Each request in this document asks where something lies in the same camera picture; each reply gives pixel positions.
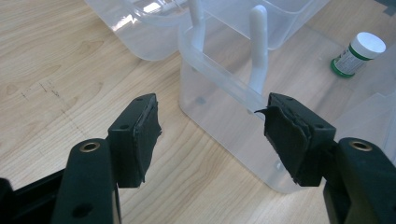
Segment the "wood grain surface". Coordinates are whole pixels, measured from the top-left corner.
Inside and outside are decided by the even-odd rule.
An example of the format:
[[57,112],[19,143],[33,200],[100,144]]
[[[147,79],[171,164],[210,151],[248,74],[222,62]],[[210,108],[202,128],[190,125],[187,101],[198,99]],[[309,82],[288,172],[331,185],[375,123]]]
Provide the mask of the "wood grain surface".
[[[334,53],[362,30],[390,45],[396,16],[385,9],[373,0],[332,0],[305,29],[319,34],[312,37],[318,45],[330,39],[337,48],[325,49]],[[137,58],[82,0],[0,0],[0,176],[18,189],[63,169],[72,146],[105,138],[125,106],[155,92],[163,134],[147,182],[120,191],[124,223],[328,223],[322,187],[271,190],[183,114],[180,65],[178,53],[160,62]],[[274,65],[271,74],[293,66]],[[268,78],[295,94],[298,83]]]

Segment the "white bottle cap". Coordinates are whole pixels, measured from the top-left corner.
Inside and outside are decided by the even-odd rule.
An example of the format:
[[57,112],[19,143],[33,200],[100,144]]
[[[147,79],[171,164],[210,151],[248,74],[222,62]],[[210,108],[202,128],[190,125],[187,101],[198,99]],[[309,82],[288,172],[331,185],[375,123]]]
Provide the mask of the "white bottle cap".
[[362,57],[374,59],[383,53],[387,46],[378,36],[362,32],[358,33],[350,43],[350,46]]

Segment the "bottle with green label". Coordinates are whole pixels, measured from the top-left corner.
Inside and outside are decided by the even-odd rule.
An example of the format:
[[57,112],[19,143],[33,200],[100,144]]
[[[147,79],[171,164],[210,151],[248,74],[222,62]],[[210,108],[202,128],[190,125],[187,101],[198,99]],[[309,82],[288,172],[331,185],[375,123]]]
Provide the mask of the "bottle with green label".
[[331,68],[341,77],[353,77],[359,68],[383,53],[386,48],[384,41],[376,35],[358,33],[349,47],[332,60]]

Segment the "black object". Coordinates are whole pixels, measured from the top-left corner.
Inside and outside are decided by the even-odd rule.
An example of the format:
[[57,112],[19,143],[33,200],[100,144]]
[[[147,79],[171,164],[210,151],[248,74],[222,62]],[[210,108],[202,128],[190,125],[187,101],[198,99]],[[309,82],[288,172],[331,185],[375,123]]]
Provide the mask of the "black object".
[[161,134],[154,93],[134,99],[107,139],[75,145],[66,168],[22,189],[0,178],[2,223],[121,223],[118,187],[145,181]]
[[396,223],[396,168],[372,143],[344,138],[293,98],[271,93],[264,135],[293,180],[316,187],[322,177],[331,223]]

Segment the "wooden table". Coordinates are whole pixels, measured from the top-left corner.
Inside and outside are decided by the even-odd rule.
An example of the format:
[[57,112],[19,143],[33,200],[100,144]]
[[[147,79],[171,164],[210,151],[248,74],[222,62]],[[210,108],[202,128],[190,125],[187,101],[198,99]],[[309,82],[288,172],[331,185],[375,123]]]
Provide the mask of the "wooden table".
[[[359,31],[396,41],[373,0],[332,0],[307,26],[340,46]],[[0,1],[0,176],[14,189],[64,168],[76,143],[106,137],[135,97],[156,92],[163,134],[147,182],[120,191],[124,223],[326,223],[322,187],[263,184],[178,107],[178,53],[135,57],[81,0]]]

